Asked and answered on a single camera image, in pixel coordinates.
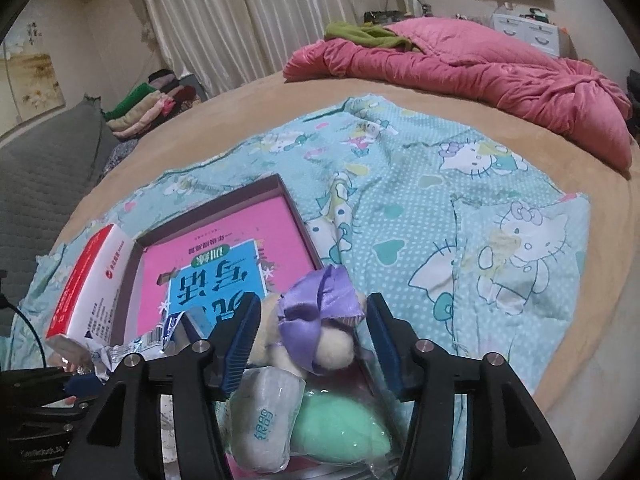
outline green sponge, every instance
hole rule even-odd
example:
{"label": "green sponge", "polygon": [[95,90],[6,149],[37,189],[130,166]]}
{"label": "green sponge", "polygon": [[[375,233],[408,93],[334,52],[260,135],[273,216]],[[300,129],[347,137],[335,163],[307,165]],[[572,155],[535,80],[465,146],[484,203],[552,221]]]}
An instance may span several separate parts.
{"label": "green sponge", "polygon": [[291,450],[319,462],[355,464],[384,456],[391,440],[377,416],[349,397],[305,392]]}

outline metal screw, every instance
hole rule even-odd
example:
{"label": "metal screw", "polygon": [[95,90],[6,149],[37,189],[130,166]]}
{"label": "metal screw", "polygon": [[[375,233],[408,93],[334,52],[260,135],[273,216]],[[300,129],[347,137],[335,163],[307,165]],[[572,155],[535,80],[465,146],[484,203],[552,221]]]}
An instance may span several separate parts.
{"label": "metal screw", "polygon": [[493,366],[500,366],[501,364],[504,364],[504,357],[498,354],[498,352],[489,352],[486,355],[486,360]]}
{"label": "metal screw", "polygon": [[129,368],[133,368],[140,362],[140,356],[138,354],[129,354],[124,358],[124,365]]}
{"label": "metal screw", "polygon": [[204,354],[204,352],[209,350],[209,348],[211,348],[211,345],[206,339],[200,339],[199,341],[196,341],[191,345],[191,350],[193,350],[197,354]]}
{"label": "metal screw", "polygon": [[436,348],[436,345],[428,339],[418,339],[418,341],[415,342],[415,349],[417,349],[418,352],[431,352],[434,348]]}

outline white wall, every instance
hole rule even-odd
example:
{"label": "white wall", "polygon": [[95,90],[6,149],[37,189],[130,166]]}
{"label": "white wall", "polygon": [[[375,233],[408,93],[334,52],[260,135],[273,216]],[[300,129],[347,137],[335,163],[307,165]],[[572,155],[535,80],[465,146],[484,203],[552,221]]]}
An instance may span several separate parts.
{"label": "white wall", "polygon": [[628,37],[602,0],[423,0],[436,16],[489,16],[504,2],[514,3],[514,14],[529,7],[548,12],[556,25],[565,27],[579,59],[593,61],[598,69],[626,88],[629,69],[640,70],[640,59]]}
{"label": "white wall", "polygon": [[89,28],[108,68],[118,101],[152,72],[164,66],[159,49],[142,41],[142,22],[129,0],[91,0],[86,4]]}
{"label": "white wall", "polygon": [[103,107],[117,104],[108,71],[100,59],[84,14],[84,3],[79,0],[31,0],[20,16],[38,23],[66,105],[25,121],[3,136],[2,144],[34,124],[77,105],[84,94],[101,96]]}

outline gray mattress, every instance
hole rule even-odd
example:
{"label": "gray mattress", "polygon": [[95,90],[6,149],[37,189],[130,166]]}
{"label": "gray mattress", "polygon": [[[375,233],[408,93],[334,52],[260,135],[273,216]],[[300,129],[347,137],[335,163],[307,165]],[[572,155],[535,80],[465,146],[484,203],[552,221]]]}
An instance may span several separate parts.
{"label": "gray mattress", "polygon": [[[100,99],[85,97],[0,148],[0,269],[13,304],[28,291],[36,256],[49,253],[117,144]],[[11,316],[0,316],[2,335]]]}

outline white drawer cabinet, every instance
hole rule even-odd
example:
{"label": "white drawer cabinet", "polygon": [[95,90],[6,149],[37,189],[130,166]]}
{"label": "white drawer cabinet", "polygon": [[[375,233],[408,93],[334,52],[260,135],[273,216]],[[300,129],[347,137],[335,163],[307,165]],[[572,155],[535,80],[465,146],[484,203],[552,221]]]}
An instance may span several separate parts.
{"label": "white drawer cabinet", "polygon": [[494,14],[492,16],[492,27],[507,36],[526,41],[550,56],[569,56],[569,37],[564,30],[555,25],[536,22],[519,16]]}

